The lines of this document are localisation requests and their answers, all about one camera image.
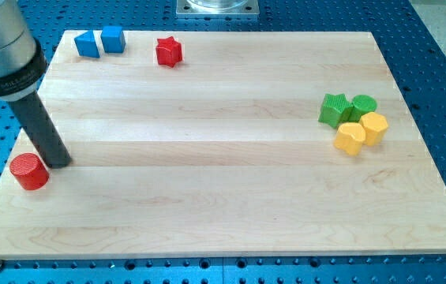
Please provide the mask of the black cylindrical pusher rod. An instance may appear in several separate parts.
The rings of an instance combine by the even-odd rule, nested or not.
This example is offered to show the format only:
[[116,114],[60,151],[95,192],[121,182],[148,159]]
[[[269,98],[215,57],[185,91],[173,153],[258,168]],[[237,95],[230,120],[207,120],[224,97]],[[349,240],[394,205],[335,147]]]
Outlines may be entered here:
[[8,105],[48,167],[59,169],[71,163],[71,156],[37,91]]

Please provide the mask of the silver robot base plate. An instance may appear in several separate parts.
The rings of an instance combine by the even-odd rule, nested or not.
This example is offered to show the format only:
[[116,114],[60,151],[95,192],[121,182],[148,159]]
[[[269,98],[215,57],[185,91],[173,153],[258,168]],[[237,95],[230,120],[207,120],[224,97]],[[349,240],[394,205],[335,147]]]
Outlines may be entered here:
[[182,16],[258,15],[257,0],[177,0],[176,14]]

